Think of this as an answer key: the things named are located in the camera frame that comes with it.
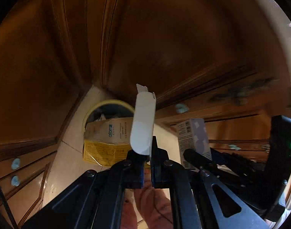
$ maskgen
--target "beige tile floor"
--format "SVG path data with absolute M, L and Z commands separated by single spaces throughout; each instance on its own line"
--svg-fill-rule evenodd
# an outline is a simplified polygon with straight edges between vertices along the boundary
M 94 169 L 95 171 L 99 172 L 107 169 L 105 167 L 101 167 L 98 164 L 90 164 L 82 160 L 82 125 L 87 112 L 95 104 L 112 98 L 113 97 L 111 95 L 102 89 L 93 86 L 85 96 L 84 100 L 81 102 L 66 132 L 64 133 L 62 142 L 58 149 L 58 153 L 51 167 L 46 184 L 43 206 L 45 206 L 54 197 L 61 193 L 86 170 Z M 177 137 L 157 125 L 154 125 L 153 134 L 157 137 L 158 146 L 168 151 L 169 158 L 180 162 Z M 168 190 L 165 190 L 165 193 L 168 197 L 170 196 Z M 137 214 L 137 220 L 140 221 L 142 218 L 136 208 L 135 210 Z M 147 228 L 147 226 L 143 222 L 138 226 L 138 228 Z

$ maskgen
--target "small white carton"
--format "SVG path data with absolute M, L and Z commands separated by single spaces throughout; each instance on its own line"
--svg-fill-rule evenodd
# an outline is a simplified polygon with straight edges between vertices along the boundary
M 186 149 L 194 149 L 197 153 L 212 160 L 204 119 L 193 118 L 177 124 L 177 133 L 181 164 L 185 168 L 195 169 L 184 159 L 183 154 Z

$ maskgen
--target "floor tile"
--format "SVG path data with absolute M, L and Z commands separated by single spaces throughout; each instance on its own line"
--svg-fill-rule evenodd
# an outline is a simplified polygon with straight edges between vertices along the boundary
M 61 142 L 47 180 L 43 206 L 67 188 L 74 180 L 89 169 L 101 171 L 101 166 L 87 163 L 82 154 Z
M 77 151 L 83 151 L 83 120 L 87 114 L 87 112 L 97 103 L 113 99 L 111 95 L 109 95 L 106 91 L 92 86 L 92 88 L 88 91 L 80 106 L 78 107 L 76 113 L 74 114 L 71 122 L 68 125 L 68 128 L 63 136 L 63 141 Z

